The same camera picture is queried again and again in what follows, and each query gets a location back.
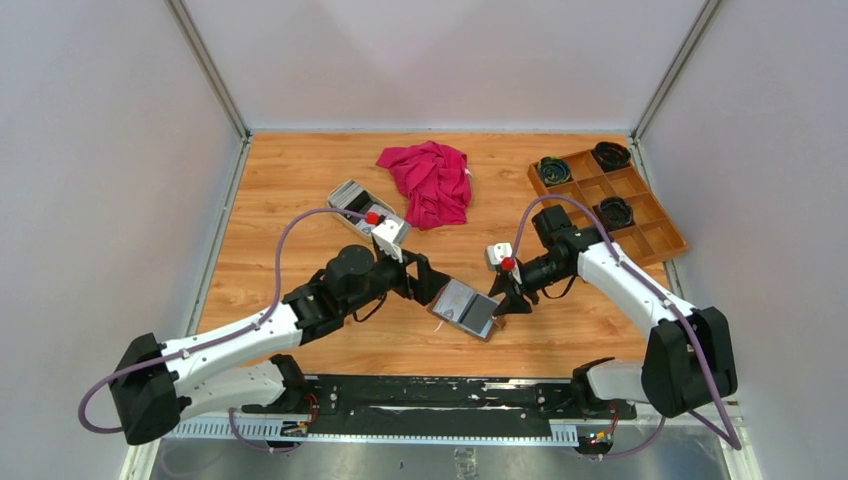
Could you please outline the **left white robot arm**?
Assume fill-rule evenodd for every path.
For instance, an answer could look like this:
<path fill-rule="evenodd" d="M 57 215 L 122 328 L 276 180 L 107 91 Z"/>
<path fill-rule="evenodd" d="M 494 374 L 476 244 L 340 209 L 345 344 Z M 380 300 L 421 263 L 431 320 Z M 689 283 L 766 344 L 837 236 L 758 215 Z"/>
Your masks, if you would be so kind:
<path fill-rule="evenodd" d="M 271 404 L 296 412 L 307 389 L 284 350 L 339 330 L 346 318 L 389 293 L 427 306 L 449 280 L 424 255 L 404 250 L 393 258 L 349 245 L 263 312 L 181 339 L 140 335 L 109 383 L 119 430 L 128 444 L 142 445 L 208 412 Z"/>

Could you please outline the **black credit card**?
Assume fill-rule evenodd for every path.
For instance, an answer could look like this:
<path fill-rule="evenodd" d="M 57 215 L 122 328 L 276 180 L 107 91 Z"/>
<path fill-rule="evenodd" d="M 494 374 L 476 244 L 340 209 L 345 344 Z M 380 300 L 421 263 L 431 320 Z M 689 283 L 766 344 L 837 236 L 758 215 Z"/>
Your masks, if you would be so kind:
<path fill-rule="evenodd" d="M 488 296 L 475 295 L 459 317 L 459 326 L 476 337 L 487 338 L 495 325 L 493 311 L 498 303 Z"/>

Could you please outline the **brown leather card holder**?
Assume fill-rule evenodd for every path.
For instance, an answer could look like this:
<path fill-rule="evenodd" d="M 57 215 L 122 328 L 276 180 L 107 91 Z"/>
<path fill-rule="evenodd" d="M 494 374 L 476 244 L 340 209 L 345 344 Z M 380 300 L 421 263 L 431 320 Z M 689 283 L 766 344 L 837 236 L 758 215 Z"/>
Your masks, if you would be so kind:
<path fill-rule="evenodd" d="M 503 317 L 494 315 L 498 305 L 496 299 L 451 279 L 428 305 L 427 311 L 478 340 L 488 341 L 506 324 Z"/>

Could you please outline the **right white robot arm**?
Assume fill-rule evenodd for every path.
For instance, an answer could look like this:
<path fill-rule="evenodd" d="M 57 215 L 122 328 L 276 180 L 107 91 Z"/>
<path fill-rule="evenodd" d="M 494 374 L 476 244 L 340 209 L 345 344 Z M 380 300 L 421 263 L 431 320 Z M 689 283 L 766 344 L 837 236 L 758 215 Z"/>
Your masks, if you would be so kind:
<path fill-rule="evenodd" d="M 674 418 L 737 392 L 729 324 L 720 310 L 675 296 L 605 231 L 577 227 L 560 205 L 544 208 L 532 224 L 545 254 L 522 262 L 510 243 L 485 250 L 496 273 L 490 293 L 502 298 L 496 315 L 529 314 L 547 287 L 582 279 L 605 294 L 647 341 L 642 362 L 606 357 L 574 370 L 570 393 L 577 413 L 596 417 L 611 401 L 624 400 Z"/>

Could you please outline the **white VIP credit card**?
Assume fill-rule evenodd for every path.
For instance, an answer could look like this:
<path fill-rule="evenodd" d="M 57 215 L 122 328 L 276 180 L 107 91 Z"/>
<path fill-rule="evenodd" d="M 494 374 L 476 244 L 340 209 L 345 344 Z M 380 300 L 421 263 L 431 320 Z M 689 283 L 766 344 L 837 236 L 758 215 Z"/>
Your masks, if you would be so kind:
<path fill-rule="evenodd" d="M 475 296 L 470 286 L 452 279 L 434 298 L 430 311 L 444 321 L 459 323 Z"/>

